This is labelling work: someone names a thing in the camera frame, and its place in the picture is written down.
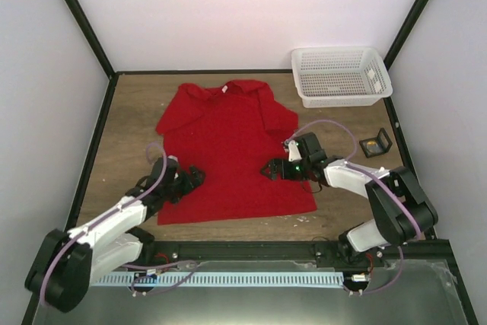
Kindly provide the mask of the red t-shirt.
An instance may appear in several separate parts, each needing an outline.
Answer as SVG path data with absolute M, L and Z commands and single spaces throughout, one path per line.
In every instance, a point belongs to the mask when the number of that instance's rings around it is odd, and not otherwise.
M 203 185 L 158 213 L 159 225 L 298 215 L 317 208 L 307 183 L 270 180 L 261 169 L 287 157 L 282 143 L 298 115 L 270 86 L 232 80 L 217 88 L 181 84 L 156 126 L 180 166 L 205 173 Z

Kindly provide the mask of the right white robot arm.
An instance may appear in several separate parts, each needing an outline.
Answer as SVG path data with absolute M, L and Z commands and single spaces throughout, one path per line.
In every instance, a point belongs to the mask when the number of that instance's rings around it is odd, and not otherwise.
M 313 181 L 368 200 L 373 218 L 339 236 L 340 261 L 356 266 L 376 247 L 401 246 L 419 239 L 438 223 L 438 214 L 407 167 L 372 168 L 329 156 L 312 132 L 284 143 L 287 158 L 274 158 L 260 173 L 270 180 Z

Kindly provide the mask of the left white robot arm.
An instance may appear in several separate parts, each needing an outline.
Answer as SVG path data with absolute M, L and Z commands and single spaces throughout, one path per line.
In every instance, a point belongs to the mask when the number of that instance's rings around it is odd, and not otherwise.
M 205 173 L 180 167 L 176 157 L 159 158 L 151 173 L 110 209 L 68 231 L 51 230 L 24 280 L 40 302 L 67 313 L 90 285 L 115 269 L 144 269 L 155 258 L 155 239 L 142 223 L 203 185 Z

